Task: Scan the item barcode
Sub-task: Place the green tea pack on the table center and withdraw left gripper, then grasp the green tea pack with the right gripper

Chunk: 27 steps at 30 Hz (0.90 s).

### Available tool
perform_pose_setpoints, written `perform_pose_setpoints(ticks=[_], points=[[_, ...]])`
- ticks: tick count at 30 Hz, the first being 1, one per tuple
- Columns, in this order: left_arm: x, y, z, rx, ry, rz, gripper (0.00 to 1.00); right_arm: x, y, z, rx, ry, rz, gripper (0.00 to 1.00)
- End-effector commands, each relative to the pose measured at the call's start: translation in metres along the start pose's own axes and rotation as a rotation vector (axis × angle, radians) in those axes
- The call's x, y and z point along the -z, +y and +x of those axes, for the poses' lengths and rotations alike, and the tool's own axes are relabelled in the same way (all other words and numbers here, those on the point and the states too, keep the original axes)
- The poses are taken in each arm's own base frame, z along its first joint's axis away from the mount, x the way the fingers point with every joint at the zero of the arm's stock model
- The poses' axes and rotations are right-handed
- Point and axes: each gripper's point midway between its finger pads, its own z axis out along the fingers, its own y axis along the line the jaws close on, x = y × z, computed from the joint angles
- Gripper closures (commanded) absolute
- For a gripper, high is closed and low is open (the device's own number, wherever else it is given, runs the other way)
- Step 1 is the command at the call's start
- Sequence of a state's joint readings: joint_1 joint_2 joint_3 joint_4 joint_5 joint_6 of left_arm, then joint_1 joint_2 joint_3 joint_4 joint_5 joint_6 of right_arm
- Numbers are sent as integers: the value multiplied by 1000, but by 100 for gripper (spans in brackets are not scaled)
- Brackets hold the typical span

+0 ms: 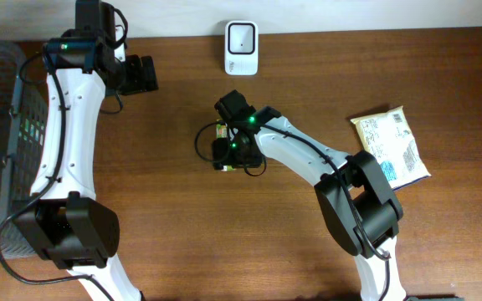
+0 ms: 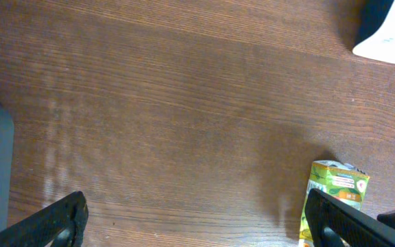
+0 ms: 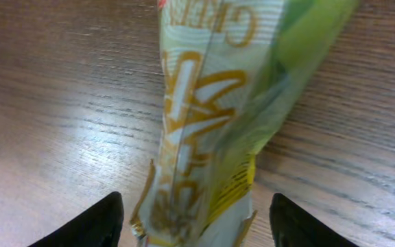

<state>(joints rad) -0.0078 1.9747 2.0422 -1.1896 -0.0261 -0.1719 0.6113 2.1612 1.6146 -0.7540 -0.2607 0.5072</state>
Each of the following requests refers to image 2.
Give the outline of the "green tea carton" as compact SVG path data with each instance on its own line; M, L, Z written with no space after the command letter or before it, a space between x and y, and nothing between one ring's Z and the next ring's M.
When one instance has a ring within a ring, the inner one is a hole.
M299 247L314 247L313 238L305 215L310 190L319 189L332 197L361 209L370 177L348 163L338 161L314 161L307 184L306 197L300 221Z

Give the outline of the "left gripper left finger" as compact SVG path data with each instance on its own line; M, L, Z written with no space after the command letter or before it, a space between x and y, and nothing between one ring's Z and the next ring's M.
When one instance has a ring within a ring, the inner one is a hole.
M80 247L87 222L86 198L75 191L1 231L0 246Z

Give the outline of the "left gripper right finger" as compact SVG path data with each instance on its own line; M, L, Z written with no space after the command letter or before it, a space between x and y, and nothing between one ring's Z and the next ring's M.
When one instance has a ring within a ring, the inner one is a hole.
M305 215L315 247L395 247L395 229L319 189L310 190Z

